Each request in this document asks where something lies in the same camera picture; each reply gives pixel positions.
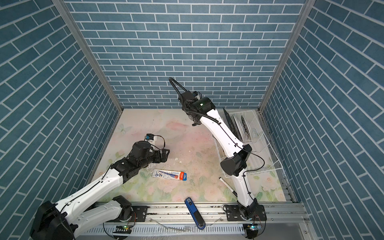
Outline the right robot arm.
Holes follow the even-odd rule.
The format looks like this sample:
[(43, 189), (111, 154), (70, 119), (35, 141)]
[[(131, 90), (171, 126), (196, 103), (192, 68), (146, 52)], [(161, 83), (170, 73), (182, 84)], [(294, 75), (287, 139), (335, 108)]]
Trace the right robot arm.
[(233, 180), (241, 216), (245, 220), (255, 217), (259, 204), (251, 193), (246, 177), (247, 160), (252, 152), (252, 147), (244, 145), (231, 132), (209, 98), (199, 99), (197, 93), (193, 94), (190, 91), (178, 93), (178, 95), (182, 110), (194, 121), (195, 125), (202, 124), (210, 130), (224, 150), (226, 158), (221, 161), (221, 168)]

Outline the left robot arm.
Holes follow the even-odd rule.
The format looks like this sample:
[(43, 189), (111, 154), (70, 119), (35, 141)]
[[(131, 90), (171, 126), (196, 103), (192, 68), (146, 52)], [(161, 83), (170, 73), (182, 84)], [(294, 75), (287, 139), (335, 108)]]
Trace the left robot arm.
[(37, 209), (30, 236), (34, 240), (74, 240), (89, 229), (110, 220), (131, 221), (134, 210), (123, 196), (90, 209), (101, 197), (138, 175), (149, 164), (165, 163), (170, 150), (157, 149), (148, 141), (134, 143), (130, 153), (111, 164), (105, 174), (79, 191)]

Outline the blue white pen box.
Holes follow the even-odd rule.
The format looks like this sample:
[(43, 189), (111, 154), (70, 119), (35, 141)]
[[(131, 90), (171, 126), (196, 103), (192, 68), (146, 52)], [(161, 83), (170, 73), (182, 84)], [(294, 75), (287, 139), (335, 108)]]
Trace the blue white pen box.
[(165, 179), (165, 180), (177, 180), (177, 181), (186, 181), (187, 174), (180, 171), (169, 171), (169, 170), (159, 170), (154, 169), (153, 178)]

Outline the blue black stapler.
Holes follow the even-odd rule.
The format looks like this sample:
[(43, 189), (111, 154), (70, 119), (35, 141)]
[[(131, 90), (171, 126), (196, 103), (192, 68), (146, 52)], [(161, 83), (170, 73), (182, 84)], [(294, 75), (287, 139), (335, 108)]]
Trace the blue black stapler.
[(186, 206), (190, 212), (190, 215), (192, 216), (197, 228), (199, 230), (203, 230), (206, 227), (206, 222), (204, 221), (201, 213), (197, 209), (193, 200), (190, 197), (188, 197), (185, 199), (185, 204), (186, 204)]

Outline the black white marker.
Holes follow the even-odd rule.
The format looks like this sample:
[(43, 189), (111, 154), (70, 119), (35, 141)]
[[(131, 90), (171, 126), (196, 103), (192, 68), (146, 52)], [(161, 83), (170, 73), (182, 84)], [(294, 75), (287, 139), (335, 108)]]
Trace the black white marker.
[(237, 197), (237, 192), (222, 178), (219, 177), (219, 180)]

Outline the black square plate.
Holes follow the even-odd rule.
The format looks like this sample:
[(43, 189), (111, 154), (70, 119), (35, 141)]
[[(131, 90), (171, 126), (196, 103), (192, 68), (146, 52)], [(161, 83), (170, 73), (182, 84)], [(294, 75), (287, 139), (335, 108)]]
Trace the black square plate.
[(239, 132), (236, 130), (237, 127), (235, 126), (230, 114), (226, 111), (225, 108), (223, 108), (224, 110), (224, 114), (225, 114), (225, 117), (226, 117), (226, 120), (227, 120), (227, 123), (228, 123), (228, 126), (229, 126), (229, 129), (231, 130), (231, 132), (234, 134), (234, 136), (239, 139), (240, 141), (242, 141), (242, 138), (241, 138), (241, 135), (239, 135)]

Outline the white round plate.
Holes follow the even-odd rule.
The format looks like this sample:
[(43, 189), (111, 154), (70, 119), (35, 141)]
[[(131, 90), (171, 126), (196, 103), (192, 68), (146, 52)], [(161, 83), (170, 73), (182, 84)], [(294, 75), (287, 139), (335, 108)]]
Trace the white round plate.
[(244, 132), (243, 124), (241, 123), (241, 121), (239, 120), (239, 118), (236, 115), (233, 115), (233, 118), (234, 118), (235, 123), (236, 123), (237, 128), (238, 128), (239, 138), (242, 142), (244, 142), (246, 135)]

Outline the black patterned round plate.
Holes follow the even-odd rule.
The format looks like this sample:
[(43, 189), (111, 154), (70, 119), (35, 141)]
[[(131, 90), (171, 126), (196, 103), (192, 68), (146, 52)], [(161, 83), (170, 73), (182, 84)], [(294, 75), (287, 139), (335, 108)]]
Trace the black patterned round plate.
[(244, 116), (241, 116), (241, 121), (242, 121), (242, 126), (244, 129), (244, 137), (243, 140), (245, 141), (251, 141), (252, 140), (252, 135), (251, 135), (251, 130), (248, 122), (244, 118)]

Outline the aluminium mounting rail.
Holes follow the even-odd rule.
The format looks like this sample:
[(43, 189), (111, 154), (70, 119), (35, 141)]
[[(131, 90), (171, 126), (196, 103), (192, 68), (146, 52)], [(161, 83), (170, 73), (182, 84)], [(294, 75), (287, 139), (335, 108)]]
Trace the aluminium mounting rail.
[[(223, 210), (224, 205), (235, 204), (214, 204), (203, 203), (195, 204), (201, 213), (206, 227), (214, 224), (256, 224), (265, 225), (273, 223), (283, 224), (304, 224), (310, 221), (308, 214), (305, 212), (304, 206), (298, 203), (265, 203), (266, 221), (227, 221), (226, 214)], [(147, 217), (144, 222), (120, 222), (119, 215), (122, 211), (122, 204), (117, 201), (111, 201), (104, 205), (85, 212), (72, 212), (71, 209), (75, 204), (60, 209), (59, 212), (64, 216), (69, 225), (75, 228), (75, 236), (79, 236), (86, 231), (100, 226), (102, 224), (115, 224), (121, 228), (133, 228), (136, 225), (158, 224), (165, 225), (195, 225), (190, 212), (185, 203), (179, 204), (135, 204), (133, 206), (148, 206)]]

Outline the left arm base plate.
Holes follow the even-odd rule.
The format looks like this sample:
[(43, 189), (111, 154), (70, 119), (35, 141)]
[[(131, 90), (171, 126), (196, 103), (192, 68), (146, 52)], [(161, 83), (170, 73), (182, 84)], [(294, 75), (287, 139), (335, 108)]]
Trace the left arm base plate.
[(120, 222), (144, 222), (147, 217), (148, 206), (123, 207), (119, 215)]

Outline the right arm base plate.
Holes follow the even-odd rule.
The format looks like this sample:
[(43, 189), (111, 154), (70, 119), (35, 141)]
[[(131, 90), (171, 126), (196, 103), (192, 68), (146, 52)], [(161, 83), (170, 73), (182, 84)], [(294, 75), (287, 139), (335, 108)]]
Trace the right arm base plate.
[(223, 210), (227, 221), (266, 221), (267, 215), (263, 205), (257, 205), (254, 208), (243, 208), (239, 205), (224, 205)]

